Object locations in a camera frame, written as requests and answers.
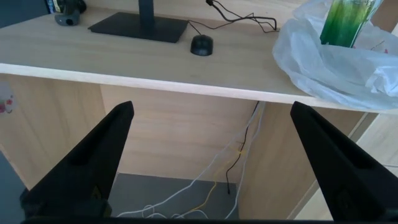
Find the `bottle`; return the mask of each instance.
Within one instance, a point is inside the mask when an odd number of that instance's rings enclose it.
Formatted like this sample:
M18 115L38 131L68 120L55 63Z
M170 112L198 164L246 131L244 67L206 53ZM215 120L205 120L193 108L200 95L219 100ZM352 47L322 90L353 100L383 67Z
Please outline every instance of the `bottle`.
M362 26L382 0L334 0L321 34L321 43L353 47Z

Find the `white cable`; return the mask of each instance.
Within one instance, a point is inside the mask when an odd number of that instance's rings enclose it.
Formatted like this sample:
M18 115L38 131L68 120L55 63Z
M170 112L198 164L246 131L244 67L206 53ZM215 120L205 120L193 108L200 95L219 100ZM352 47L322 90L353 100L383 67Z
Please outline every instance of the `white cable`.
M232 138L232 140L224 147L223 150L221 150L219 153L217 153L217 155L214 156L213 160L211 161L211 163L208 165L208 167L206 167L206 169L204 169L201 174L199 174L199 176L197 178L195 178L190 185L184 187L183 189L179 190L178 192L175 192L173 195L171 195L169 198L167 198L166 200L164 200L163 202L159 202L151 207L147 207L141 210L137 210L137 211L131 211L131 212L122 212L120 213L117 217L120 217L122 215L128 215L128 214L135 214L135 213L140 213L140 212L144 212L146 210L149 210L151 208L157 207L159 205L163 205L164 203L168 202L171 198L174 198L176 195L178 195L179 193L183 192L184 190L187 190L188 188L190 188L210 167L211 165L213 165L213 163L216 161L217 157L222 154L227 148L229 148L229 146L235 142L236 138L238 138L241 134L243 134L246 131L246 128L251 124L251 122L254 119L254 116L256 114L256 112L258 111L259 107L256 108L255 112L253 113L253 115L251 116L249 122L247 123L247 125L237 134L235 135L234 138Z
M264 110L265 110L266 104L264 103L264 106L262 107L262 113L261 113L261 117L259 120L259 124L257 126L257 131L254 134L253 138L250 141L250 144L248 146L248 152L246 153L246 157L244 158L244 163L243 163L243 170L242 170L242 177L241 177L241 181L239 183L239 187L238 187L238 191L236 192L236 197L235 197L235 204L234 207L231 209L231 211L229 212L229 214L225 217L225 219L229 218L229 216L231 216L231 214L234 212L237 204L238 204L238 197L239 197L239 193L241 191L241 187L242 187L242 182L243 182L243 178L244 178L244 171L246 170L246 162L248 161L248 156L250 153L250 148L251 148L251 144L253 143L253 141L255 140L255 138L257 137L257 135L260 132L260 128L261 128L261 123L262 123L262 115L264 115Z
M164 216L164 215L160 214L159 212L156 212L156 213L150 214L150 215L148 215L148 216L147 216L147 217L145 217L145 218L153 218L154 216L160 216L160 217L162 217L162 218L167 218L166 216Z
M186 212L186 213L184 213L184 214L182 214L182 215L180 215L180 214L174 214L174 215L172 215L172 218L174 218L174 217L175 217L175 218L185 218L186 215L191 214L191 213L194 213L194 212L200 212L200 213L202 213L207 219L209 219L209 217L207 217L206 213L205 213L204 211L202 211L202 210L189 211L189 212Z
M155 207L153 207L152 205L145 205L144 209L145 208L152 208L152 214L151 215L153 215L155 213ZM143 218L145 218L144 211L142 211L141 215L142 215Z

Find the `green liquid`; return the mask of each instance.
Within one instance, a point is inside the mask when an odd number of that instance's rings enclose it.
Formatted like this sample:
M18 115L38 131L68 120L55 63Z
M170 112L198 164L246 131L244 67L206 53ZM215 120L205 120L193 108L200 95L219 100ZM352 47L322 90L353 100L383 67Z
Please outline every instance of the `green liquid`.
M321 43L352 47L370 19L375 0L334 0L321 34Z

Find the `yellow cable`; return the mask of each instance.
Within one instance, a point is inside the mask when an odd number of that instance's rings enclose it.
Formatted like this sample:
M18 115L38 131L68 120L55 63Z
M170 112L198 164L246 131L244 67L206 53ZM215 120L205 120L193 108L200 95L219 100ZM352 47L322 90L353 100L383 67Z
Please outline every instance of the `yellow cable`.
M242 153L243 153L243 151L242 151L242 152L239 152L239 151L237 150L236 155L239 155L239 154L242 154ZM232 161L232 159L230 159L229 161L227 161L226 163L224 163L224 165L223 165L221 168L219 168L219 169L214 173L214 176L213 176L214 185L213 185L213 187L210 189L209 194L207 195L205 202L203 202L201 205L197 206L196 208L191 209L189 212L198 210L199 208L202 208L203 206L206 205L207 201L208 201L209 198L210 198L211 193L212 193L212 192L214 191L214 189L216 189L216 187L217 187L216 178L217 178L218 173L220 173L231 161Z

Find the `white plastic bag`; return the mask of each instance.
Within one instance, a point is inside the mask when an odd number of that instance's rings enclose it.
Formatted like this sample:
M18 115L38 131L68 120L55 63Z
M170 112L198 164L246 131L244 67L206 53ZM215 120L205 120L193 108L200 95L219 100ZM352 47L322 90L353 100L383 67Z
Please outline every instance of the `white plastic bag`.
M398 37L368 22L355 49L322 45L332 0L310 0L294 11L272 51L302 91L361 109L398 108Z

